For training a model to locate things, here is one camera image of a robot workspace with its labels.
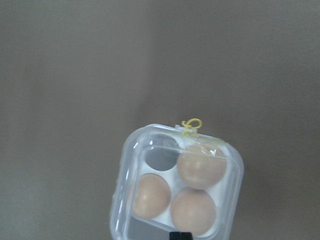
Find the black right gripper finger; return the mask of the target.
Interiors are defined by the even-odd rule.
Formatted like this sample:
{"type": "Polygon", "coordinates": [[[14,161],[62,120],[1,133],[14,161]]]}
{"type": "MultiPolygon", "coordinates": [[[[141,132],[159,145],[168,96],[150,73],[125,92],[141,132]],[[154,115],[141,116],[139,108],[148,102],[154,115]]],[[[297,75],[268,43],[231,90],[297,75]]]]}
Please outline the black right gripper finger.
{"type": "Polygon", "coordinates": [[[172,231],[169,233],[169,240],[193,240],[191,232],[172,231]]]}

